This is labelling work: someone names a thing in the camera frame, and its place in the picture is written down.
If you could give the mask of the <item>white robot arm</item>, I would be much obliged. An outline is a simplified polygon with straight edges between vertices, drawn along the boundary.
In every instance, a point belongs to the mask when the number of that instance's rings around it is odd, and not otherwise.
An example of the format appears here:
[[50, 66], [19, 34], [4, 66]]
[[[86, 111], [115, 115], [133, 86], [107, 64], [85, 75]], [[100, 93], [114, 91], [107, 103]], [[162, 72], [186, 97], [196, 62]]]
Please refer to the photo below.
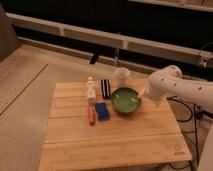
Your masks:
[[[183, 79], [181, 69], [175, 65], [153, 72], [139, 97], [159, 103], [167, 93], [188, 99], [213, 114], [213, 82]], [[208, 131], [197, 171], [213, 171], [213, 123]]]

